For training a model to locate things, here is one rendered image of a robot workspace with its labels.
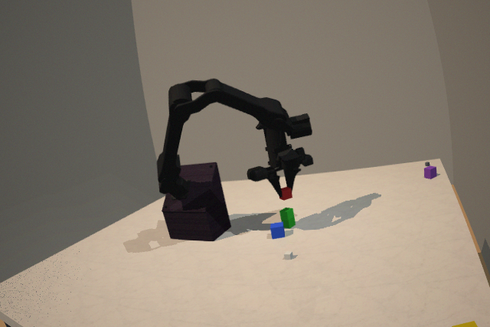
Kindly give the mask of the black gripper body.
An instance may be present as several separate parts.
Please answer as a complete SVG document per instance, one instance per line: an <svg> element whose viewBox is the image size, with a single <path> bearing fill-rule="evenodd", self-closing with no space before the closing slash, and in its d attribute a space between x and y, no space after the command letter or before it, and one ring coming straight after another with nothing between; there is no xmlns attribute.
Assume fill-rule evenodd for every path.
<svg viewBox="0 0 490 327"><path fill-rule="evenodd" d="M258 182L258 181L266 180L267 178L273 178L277 176L277 172L283 170L281 168L281 165L279 163L276 163L275 156L276 154L278 155L278 152L282 152L285 151L285 149L289 149L289 145L286 144L286 141L278 144L266 145L265 149L268 152L268 156L269 156L268 165L270 165L270 167L264 168L258 166L255 168L248 169L247 177L251 181ZM304 166L312 165L313 157L311 157L310 155L305 155L305 160L301 161L300 164Z"/></svg>

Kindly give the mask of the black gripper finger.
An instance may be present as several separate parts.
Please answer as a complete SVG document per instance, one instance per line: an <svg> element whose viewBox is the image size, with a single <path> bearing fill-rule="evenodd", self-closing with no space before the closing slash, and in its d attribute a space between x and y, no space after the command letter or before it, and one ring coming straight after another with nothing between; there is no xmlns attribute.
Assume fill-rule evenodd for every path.
<svg viewBox="0 0 490 327"><path fill-rule="evenodd" d="M284 171L284 175L285 175L285 179L286 179L286 185L288 188L291 188L293 187L294 185L294 181L295 181L295 178L296 178L296 175L298 174L298 172L300 171L301 169L298 168L296 170L286 170Z"/></svg>
<svg viewBox="0 0 490 327"><path fill-rule="evenodd" d="M267 178L267 179L271 182L271 184L272 184L273 188L275 189L276 193L280 197L282 197L283 195L282 195L282 190L281 190L280 183L279 183L279 175L277 175L277 176L275 176L273 178Z"/></svg>

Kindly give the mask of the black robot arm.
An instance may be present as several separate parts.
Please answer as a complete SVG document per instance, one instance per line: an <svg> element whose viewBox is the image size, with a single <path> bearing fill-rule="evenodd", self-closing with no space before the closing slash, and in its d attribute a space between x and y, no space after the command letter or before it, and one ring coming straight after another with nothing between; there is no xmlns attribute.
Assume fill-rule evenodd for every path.
<svg viewBox="0 0 490 327"><path fill-rule="evenodd" d="M192 100L191 93L204 93ZM165 134L163 152L158 157L159 192L170 193L171 199L188 197L190 180L180 176L180 158L177 155L183 125L191 114L198 113L212 103L220 103L254 116L258 121L256 129L263 129L267 145L286 141L286 136L296 139L312 134L308 113L289 117L278 100L268 97L258 98L237 88L221 83L218 79L206 81L189 80L176 84L168 91L169 118ZM298 168L305 160L303 147L278 152L275 159L283 171Z"/></svg>

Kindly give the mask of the blue cube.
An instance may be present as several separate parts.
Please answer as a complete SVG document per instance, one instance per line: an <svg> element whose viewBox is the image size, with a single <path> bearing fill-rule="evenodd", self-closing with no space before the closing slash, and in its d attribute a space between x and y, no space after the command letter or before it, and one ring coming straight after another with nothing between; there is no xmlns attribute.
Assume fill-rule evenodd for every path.
<svg viewBox="0 0 490 327"><path fill-rule="evenodd" d="M284 238L285 237L283 222L271 224L270 231L271 231L272 239L278 239L278 238Z"/></svg>

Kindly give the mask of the purple block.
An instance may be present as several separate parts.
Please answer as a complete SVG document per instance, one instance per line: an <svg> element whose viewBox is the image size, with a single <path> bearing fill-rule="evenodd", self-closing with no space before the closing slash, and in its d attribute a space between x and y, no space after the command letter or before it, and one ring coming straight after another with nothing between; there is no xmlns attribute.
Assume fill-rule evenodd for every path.
<svg viewBox="0 0 490 327"><path fill-rule="evenodd" d="M436 167L428 166L424 169L424 178L431 179L436 177L436 174Z"/></svg>

